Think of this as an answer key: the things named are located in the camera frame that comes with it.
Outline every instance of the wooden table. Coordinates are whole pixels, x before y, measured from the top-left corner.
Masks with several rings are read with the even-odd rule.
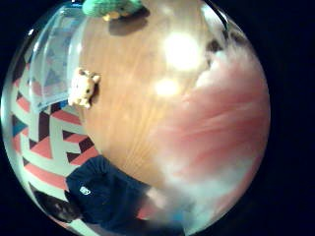
[[[88,20],[79,64],[100,73],[101,81],[92,108],[77,110],[104,156],[134,178],[162,187],[150,132],[207,69],[204,54],[213,37],[202,1],[143,3],[148,12],[127,20]],[[166,47],[174,51],[168,55]],[[180,57],[186,61],[176,62]]]

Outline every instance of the pink fluffy object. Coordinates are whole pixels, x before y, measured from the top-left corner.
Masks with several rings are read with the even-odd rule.
[[[245,46],[210,53],[209,70],[153,130],[168,187],[192,201],[187,235],[220,218],[250,184],[269,133],[268,88]]]
[[[164,172],[189,182],[262,156],[269,130],[268,89],[254,54],[230,45],[209,56],[210,69],[153,134]]]

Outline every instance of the chevron pattern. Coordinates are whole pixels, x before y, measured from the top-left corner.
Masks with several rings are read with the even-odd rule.
[[[35,190],[64,200],[66,176],[98,152],[67,101],[53,104],[39,114],[32,112],[29,97],[32,45],[27,45],[28,50],[23,51],[12,74],[10,108],[14,155],[8,157],[18,165],[15,169],[19,170],[22,184],[33,200]],[[50,71],[50,83],[55,81],[56,75]],[[76,234],[113,235],[94,225],[76,221],[72,224],[56,222]]]

